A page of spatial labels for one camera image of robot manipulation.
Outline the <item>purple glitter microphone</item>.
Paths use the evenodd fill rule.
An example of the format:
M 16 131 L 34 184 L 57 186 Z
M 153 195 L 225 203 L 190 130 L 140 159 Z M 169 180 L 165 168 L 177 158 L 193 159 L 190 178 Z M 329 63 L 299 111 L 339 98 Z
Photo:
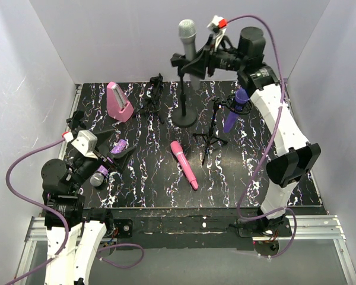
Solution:
M 111 154 L 119 154 L 121 153 L 125 147 L 126 147 L 126 140 L 119 140 L 117 142 L 117 144 L 111 149 L 110 153 Z M 103 184 L 104 179 L 106 178 L 106 176 L 109 174 L 109 170 L 108 168 L 104 167 L 104 166 L 100 166 L 97 171 L 91 176 L 90 178 L 90 184 L 93 187 L 99 187 Z

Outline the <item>purple matte microphone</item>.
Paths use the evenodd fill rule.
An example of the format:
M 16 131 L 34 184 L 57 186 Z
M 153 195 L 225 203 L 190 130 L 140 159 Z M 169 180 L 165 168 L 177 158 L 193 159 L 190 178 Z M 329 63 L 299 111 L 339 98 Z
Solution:
M 240 112 L 243 110 L 244 106 L 248 103 L 249 96 L 243 87 L 240 87 L 234 96 L 233 101 L 230 105 L 230 112 L 224 122 L 223 131 L 229 133 L 234 126 Z

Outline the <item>silver grey microphone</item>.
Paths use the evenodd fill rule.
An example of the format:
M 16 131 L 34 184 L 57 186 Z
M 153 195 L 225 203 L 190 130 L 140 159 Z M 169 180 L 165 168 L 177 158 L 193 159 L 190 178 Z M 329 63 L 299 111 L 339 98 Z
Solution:
M 187 60 L 194 60 L 196 58 L 196 28 L 195 22 L 191 19 L 184 19 L 179 23 L 179 38 L 183 43 L 185 57 Z

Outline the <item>black round-base clip stand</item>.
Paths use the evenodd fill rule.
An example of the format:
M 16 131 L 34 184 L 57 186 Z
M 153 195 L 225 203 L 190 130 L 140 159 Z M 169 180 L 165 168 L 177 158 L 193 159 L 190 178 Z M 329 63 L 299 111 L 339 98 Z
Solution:
M 196 113 L 186 107 L 186 93 L 183 77 L 185 73 L 182 71 L 183 66 L 188 63 L 184 55 L 174 53 L 170 59 L 172 67 L 177 68 L 177 74 L 180 77 L 180 96 L 179 105 L 171 113 L 171 119 L 175 126 L 179 128 L 189 128 L 197 121 Z

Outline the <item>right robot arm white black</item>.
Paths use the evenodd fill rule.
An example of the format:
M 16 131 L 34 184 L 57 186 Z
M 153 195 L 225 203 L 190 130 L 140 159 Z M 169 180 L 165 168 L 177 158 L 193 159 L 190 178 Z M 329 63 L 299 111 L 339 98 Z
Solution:
M 179 28 L 185 54 L 173 55 L 171 63 L 182 74 L 203 79 L 216 69 L 235 71 L 242 100 L 234 98 L 227 108 L 240 115 L 249 104 L 254 105 L 271 133 L 269 145 L 276 146 L 277 157 L 266 165 L 269 186 L 256 217 L 240 216 L 242 228 L 251 232 L 275 232 L 287 219 L 287 204 L 293 189 L 305 177 L 321 154 L 319 144 L 312 144 L 297 126 L 284 101 L 284 89 L 273 69 L 264 63 L 266 40 L 257 27 L 240 32 L 239 45 L 234 47 L 225 35 L 225 26 L 209 25 L 211 35 L 200 50 L 195 50 L 196 31 Z

